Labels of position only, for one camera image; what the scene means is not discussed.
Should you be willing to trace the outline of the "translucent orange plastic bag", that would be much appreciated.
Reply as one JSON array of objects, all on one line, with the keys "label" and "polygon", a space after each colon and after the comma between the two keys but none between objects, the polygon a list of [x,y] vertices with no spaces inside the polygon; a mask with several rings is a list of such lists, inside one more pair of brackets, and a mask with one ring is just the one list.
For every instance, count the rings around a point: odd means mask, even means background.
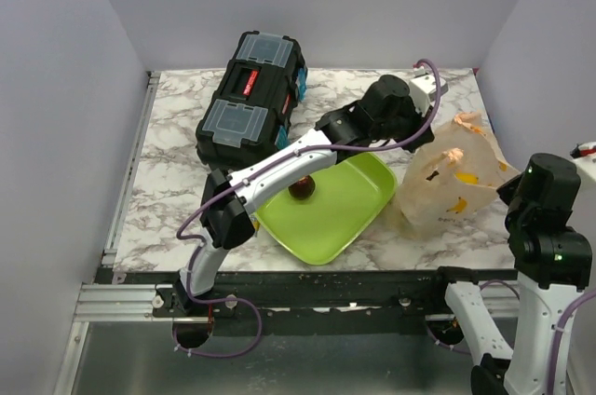
[{"label": "translucent orange plastic bag", "polygon": [[[481,185],[460,182],[457,172],[478,175]],[[413,155],[388,206],[387,222],[402,237],[433,238],[491,204],[497,188],[518,174],[481,114],[459,113]]]}]

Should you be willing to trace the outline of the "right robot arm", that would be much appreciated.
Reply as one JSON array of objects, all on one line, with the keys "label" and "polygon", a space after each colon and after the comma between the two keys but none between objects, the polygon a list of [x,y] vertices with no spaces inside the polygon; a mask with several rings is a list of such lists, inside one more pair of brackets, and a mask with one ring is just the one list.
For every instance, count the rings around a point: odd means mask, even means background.
[{"label": "right robot arm", "polygon": [[530,157],[501,185],[505,227],[517,271],[515,342],[497,328],[474,279],[449,279],[428,290],[430,305],[452,311],[473,361],[475,394],[564,394],[576,311],[593,299],[592,248],[568,221],[578,193],[595,184],[595,152],[584,145],[569,158]]}]

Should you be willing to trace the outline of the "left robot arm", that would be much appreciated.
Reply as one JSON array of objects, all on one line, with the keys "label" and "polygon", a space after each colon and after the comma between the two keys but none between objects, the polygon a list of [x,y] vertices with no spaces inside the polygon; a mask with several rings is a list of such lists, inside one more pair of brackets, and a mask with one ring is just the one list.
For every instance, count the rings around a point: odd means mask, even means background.
[{"label": "left robot arm", "polygon": [[431,122],[442,97],[438,72],[415,69],[409,81],[382,75],[362,98],[325,114],[313,129],[274,155],[243,170],[208,175],[200,207],[176,233],[194,221],[196,249],[179,272],[174,304],[195,316],[206,305],[208,293],[226,255],[253,236],[251,215],[267,200],[307,175],[333,167],[360,153],[397,148],[413,152],[433,141]]}]

